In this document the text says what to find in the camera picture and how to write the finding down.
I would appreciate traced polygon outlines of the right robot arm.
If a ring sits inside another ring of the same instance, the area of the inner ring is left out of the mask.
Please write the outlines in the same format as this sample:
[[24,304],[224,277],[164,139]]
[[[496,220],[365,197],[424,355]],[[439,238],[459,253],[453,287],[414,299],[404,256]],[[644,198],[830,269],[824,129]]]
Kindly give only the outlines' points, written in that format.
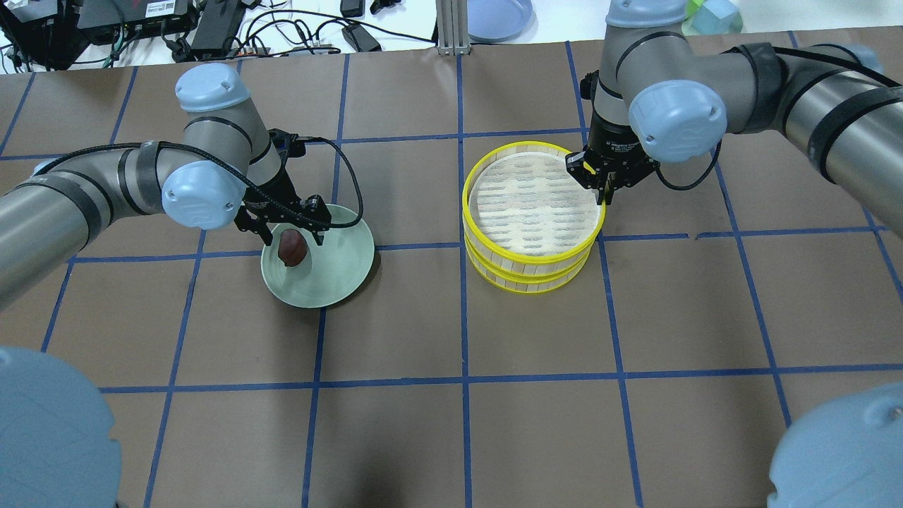
[[593,113],[587,144],[566,158],[570,176],[609,205],[661,164],[714,154],[725,135],[775,130],[901,234],[901,85],[870,52],[751,43],[701,56],[684,14],[684,1],[610,4],[600,66],[581,83]]

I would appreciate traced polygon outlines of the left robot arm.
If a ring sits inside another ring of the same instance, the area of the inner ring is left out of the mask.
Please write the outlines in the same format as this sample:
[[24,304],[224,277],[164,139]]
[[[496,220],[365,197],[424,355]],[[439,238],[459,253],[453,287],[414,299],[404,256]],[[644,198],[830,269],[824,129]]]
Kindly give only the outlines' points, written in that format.
[[286,170],[299,135],[265,128],[235,68],[190,68],[175,86],[189,120],[183,141],[78,149],[41,163],[2,195],[1,297],[8,308],[113,223],[165,214],[188,228],[235,225],[270,245],[271,223],[334,228],[325,200],[298,196]]

